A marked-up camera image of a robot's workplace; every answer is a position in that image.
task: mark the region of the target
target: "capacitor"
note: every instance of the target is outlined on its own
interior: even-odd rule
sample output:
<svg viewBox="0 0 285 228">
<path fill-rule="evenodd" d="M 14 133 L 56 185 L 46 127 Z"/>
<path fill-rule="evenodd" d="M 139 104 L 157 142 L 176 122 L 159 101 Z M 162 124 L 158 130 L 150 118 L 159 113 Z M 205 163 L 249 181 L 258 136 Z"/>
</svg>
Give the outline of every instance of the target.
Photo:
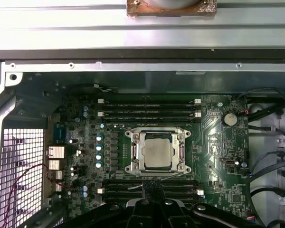
<svg viewBox="0 0 285 228">
<path fill-rule="evenodd" d="M 87 186 L 83 186 L 82 191 L 87 191 Z"/>
<path fill-rule="evenodd" d="M 96 159 L 97 159 L 97 160 L 101 160 L 102 158 L 103 158 L 103 155 L 102 155 L 102 154 L 99 153 L 99 154 L 96 155 Z"/>
<path fill-rule="evenodd" d="M 102 146 L 102 145 L 97 145 L 97 146 L 96 146 L 96 150 L 97 150 L 97 151 L 101 151 L 101 150 L 102 150 L 102 148 L 103 148 L 103 146 Z"/>
<path fill-rule="evenodd" d="M 97 141 L 102 141 L 103 137 L 101 135 L 96 136 Z"/>
<path fill-rule="evenodd" d="M 82 116 L 85 117 L 85 118 L 87 118 L 88 113 L 87 113 L 87 112 L 83 112 L 83 113 L 82 113 Z"/>
<path fill-rule="evenodd" d="M 96 166 L 96 168 L 100 168 L 102 166 L 102 163 L 99 161 L 99 162 L 96 163 L 95 166 Z"/>
<path fill-rule="evenodd" d="M 70 139 L 70 141 L 69 141 L 69 143 L 71 143 L 71 144 L 74 144 L 74 143 L 77 143 L 77 142 L 79 142 L 78 139 Z"/>
<path fill-rule="evenodd" d="M 71 172 L 71 176 L 74 177 L 76 174 L 78 174 L 77 170 L 74 170 L 73 172 Z"/>
<path fill-rule="evenodd" d="M 77 170 L 77 169 L 78 169 L 78 166 L 76 166 L 76 165 L 74 165 L 74 166 L 72 166 L 72 167 L 70 168 L 71 171 L 75 171 L 75 170 Z"/>
<path fill-rule="evenodd" d="M 227 113 L 222 116 L 222 123 L 225 126 L 232 127 L 238 123 L 238 118 L 234 113 Z"/>
<path fill-rule="evenodd" d="M 242 168 L 247 168 L 248 164 L 246 162 L 242 162 L 241 166 Z"/>
<path fill-rule="evenodd" d="M 83 154 L 85 153 L 85 150 L 77 150 L 77 154 Z"/>
</svg>

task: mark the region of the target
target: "cable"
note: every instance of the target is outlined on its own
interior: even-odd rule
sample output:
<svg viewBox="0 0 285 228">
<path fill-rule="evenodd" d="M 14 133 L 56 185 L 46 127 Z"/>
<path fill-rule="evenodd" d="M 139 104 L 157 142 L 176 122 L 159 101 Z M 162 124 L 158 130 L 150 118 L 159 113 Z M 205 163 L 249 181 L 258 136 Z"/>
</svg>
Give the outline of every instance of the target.
<svg viewBox="0 0 285 228">
<path fill-rule="evenodd" d="M 33 169 L 33 168 L 35 168 L 35 167 L 37 167 L 37 166 L 40 166 L 40 165 L 42 165 L 42 166 L 44 166 L 44 167 L 46 168 L 46 170 L 47 170 L 47 172 L 46 172 L 46 178 L 47 178 L 50 182 L 54 182 L 54 183 L 56 183 L 56 184 L 58 184 L 58 185 L 60 185 L 60 186 L 62 186 L 62 187 L 64 187 L 64 188 L 67 188 L 67 189 L 68 189 L 68 188 L 71 188 L 71 186 L 69 187 L 69 186 L 66 186 L 66 185 L 64 185 L 64 184 L 62 184 L 62 183 L 57 182 L 56 180 L 50 179 L 50 178 L 48 177 L 48 167 L 47 167 L 45 164 L 38 164 L 38 165 L 33 165 L 33 166 L 29 167 L 29 168 L 26 169 L 19 177 L 16 178 L 14 184 L 11 186 L 11 189 L 10 189 L 10 192 L 9 192 L 9 198 L 8 198 L 8 202 L 7 202 L 7 206 L 6 206 L 6 210 L 5 210 L 4 222 L 3 222 L 2 228 L 5 228 L 5 227 L 7 226 L 7 221 L 8 221 L 9 212 L 10 212 L 10 199 L 11 199 L 11 196 L 12 196 L 14 190 L 16 189 L 16 188 L 15 188 L 15 187 L 16 187 L 16 184 L 18 183 L 18 181 L 19 181 L 22 177 L 25 176 L 25 174 L 28 173 L 28 171 L 30 171 L 31 169 Z"/>
<path fill-rule="evenodd" d="M 267 228 L 273 228 L 274 226 L 279 225 L 279 224 L 285 225 L 285 221 L 280 220 L 280 219 L 273 220 L 272 222 L 270 222 L 270 223 L 267 225 Z"/>
<path fill-rule="evenodd" d="M 285 132 L 283 132 L 282 130 L 278 128 L 274 128 L 274 127 L 256 127 L 256 126 L 249 125 L 248 128 L 252 130 L 264 131 L 264 132 L 277 132 L 277 133 L 282 134 L 285 137 Z"/>
<path fill-rule="evenodd" d="M 258 222 L 260 223 L 261 226 L 265 227 L 265 224 L 263 223 L 263 221 L 259 217 L 257 210 L 253 204 L 253 201 L 252 201 L 252 198 L 250 195 L 250 183 L 253 182 L 254 180 L 258 179 L 259 177 L 264 176 L 264 175 L 266 175 L 266 174 L 268 174 L 274 170 L 278 170 L 284 166 L 285 166 L 285 161 L 276 163 L 274 165 L 270 165 L 270 166 L 260 170 L 259 172 L 257 172 L 251 178 L 247 179 L 247 182 L 245 184 L 246 199 L 247 199 L 248 203 L 250 204 L 251 211 L 254 213 L 254 215 L 256 216 L 256 219 L 258 220 Z"/>
<path fill-rule="evenodd" d="M 260 188 L 260 189 L 256 189 L 253 192 L 250 193 L 251 197 L 255 196 L 256 194 L 263 192 L 263 191 L 272 191 L 274 192 L 276 195 L 281 196 L 281 197 L 285 197 L 285 190 L 280 189 L 280 188 L 276 188 L 276 187 L 264 187 L 264 188 Z"/>
<path fill-rule="evenodd" d="M 102 91 L 103 93 L 107 93 L 107 92 L 114 92 L 115 93 L 115 91 L 113 91 L 112 89 L 107 89 L 107 88 L 101 87 L 99 84 L 96 84 L 96 83 L 75 85 L 75 86 L 69 88 L 67 93 L 71 93 L 71 91 L 74 90 L 74 89 L 84 88 L 84 87 L 97 88 L 100 91 Z"/>
<path fill-rule="evenodd" d="M 285 156 L 285 152 L 283 151 L 272 151 L 272 152 L 267 152 L 262 154 L 258 160 L 256 161 L 256 163 L 254 163 L 254 165 L 251 168 L 251 172 L 253 173 L 253 171 L 255 170 L 256 166 L 267 156 L 271 155 L 271 154 L 276 154 L 278 157 L 283 158 Z"/>
<path fill-rule="evenodd" d="M 253 92 L 257 92 L 257 91 L 263 91 L 263 90 L 273 90 L 273 91 L 276 91 L 278 94 L 280 94 L 281 98 L 283 98 L 285 100 L 284 94 L 278 88 L 275 88 L 275 87 L 263 87 L 263 88 L 257 88 L 257 89 L 248 90 L 248 91 L 240 94 L 237 97 L 237 100 L 240 99 L 241 97 L 247 95 L 247 94 L 250 94 L 250 93 L 253 93 Z"/>
<path fill-rule="evenodd" d="M 249 114 L 247 115 L 248 116 L 248 122 L 252 122 L 252 121 L 255 121 L 255 120 L 259 120 L 259 119 L 262 119 L 272 113 L 275 113 L 279 110 L 282 110 L 285 108 L 285 104 L 275 104 L 273 106 L 270 106 L 264 110 L 261 110 L 261 111 L 258 111 L 256 113 L 252 113 L 252 114 Z"/>
</svg>

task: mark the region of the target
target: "screw hole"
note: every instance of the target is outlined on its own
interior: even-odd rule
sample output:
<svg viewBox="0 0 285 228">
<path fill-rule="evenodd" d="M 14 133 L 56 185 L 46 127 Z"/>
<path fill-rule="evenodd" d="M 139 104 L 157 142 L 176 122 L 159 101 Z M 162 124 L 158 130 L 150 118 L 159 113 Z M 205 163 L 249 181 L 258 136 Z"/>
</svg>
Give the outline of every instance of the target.
<svg viewBox="0 0 285 228">
<path fill-rule="evenodd" d="M 17 75 L 11 74 L 11 75 L 9 76 L 9 78 L 10 78 L 10 80 L 15 81 L 15 80 L 17 79 Z"/>
</svg>

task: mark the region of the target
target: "mesh grille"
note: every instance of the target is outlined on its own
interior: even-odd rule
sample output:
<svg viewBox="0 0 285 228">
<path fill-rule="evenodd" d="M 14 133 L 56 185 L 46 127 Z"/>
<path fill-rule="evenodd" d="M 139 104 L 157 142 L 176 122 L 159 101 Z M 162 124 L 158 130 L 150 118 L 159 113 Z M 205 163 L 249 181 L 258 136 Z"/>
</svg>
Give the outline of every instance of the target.
<svg viewBox="0 0 285 228">
<path fill-rule="evenodd" d="M 53 226 L 53 227 L 56 227 L 56 226 L 58 226 L 58 225 L 61 225 L 63 223 L 63 217 L 58 221 L 58 223 L 56 223 L 56 225 L 55 226 Z"/>
<path fill-rule="evenodd" d="M 26 169 L 43 163 L 42 129 L 5 129 L 0 164 L 0 228 L 11 186 Z M 42 166 L 31 169 L 17 183 L 10 199 L 8 228 L 15 228 L 41 209 Z"/>
</svg>

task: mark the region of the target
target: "microchip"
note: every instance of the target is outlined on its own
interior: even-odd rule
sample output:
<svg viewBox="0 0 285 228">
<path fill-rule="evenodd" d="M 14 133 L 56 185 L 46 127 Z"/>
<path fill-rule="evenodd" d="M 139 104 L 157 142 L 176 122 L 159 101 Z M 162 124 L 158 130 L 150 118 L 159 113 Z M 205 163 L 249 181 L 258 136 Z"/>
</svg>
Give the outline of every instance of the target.
<svg viewBox="0 0 285 228">
<path fill-rule="evenodd" d="M 232 195 L 232 202 L 233 203 L 240 203 L 242 201 L 240 195 Z"/>
<path fill-rule="evenodd" d="M 171 147 L 169 139 L 147 139 L 142 149 L 146 167 L 161 168 L 171 164 Z"/>
<path fill-rule="evenodd" d="M 111 156 L 111 158 L 117 158 L 118 157 L 118 153 L 111 152 L 110 156 Z"/>
<path fill-rule="evenodd" d="M 117 151 L 118 147 L 117 146 L 110 146 L 110 151 Z"/>
<path fill-rule="evenodd" d="M 115 144 L 117 144 L 117 143 L 118 143 L 118 140 L 116 140 L 116 139 L 111 139 L 111 140 L 110 140 L 110 144 L 115 145 Z"/>
<path fill-rule="evenodd" d="M 118 138 L 118 133 L 112 132 L 112 133 L 110 134 L 110 136 L 111 136 L 111 138 Z"/>
</svg>

